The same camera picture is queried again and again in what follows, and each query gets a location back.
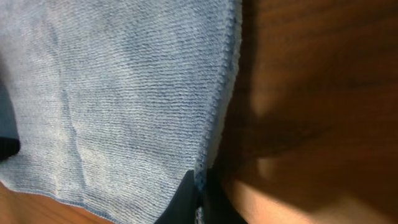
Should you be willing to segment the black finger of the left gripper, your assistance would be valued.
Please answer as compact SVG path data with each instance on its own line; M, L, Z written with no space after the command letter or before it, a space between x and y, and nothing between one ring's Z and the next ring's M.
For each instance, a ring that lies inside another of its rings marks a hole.
M13 138L0 138L0 161L15 156L21 148L20 141Z

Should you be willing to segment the blue microfiber cloth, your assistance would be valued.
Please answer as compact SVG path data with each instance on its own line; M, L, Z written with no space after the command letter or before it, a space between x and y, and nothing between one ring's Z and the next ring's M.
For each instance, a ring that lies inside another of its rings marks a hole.
M1 182L155 223L206 173L238 73L241 1L2 1Z

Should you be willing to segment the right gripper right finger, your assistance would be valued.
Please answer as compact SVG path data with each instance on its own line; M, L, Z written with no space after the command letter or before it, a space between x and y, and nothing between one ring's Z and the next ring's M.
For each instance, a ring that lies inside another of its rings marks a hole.
M206 173L203 209L206 224L247 224L227 198L213 169Z

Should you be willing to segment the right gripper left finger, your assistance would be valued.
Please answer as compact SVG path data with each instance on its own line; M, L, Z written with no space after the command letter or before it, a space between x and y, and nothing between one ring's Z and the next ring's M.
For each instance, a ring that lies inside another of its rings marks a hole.
M185 173L169 205L155 224L195 224L198 208L198 190L194 171Z

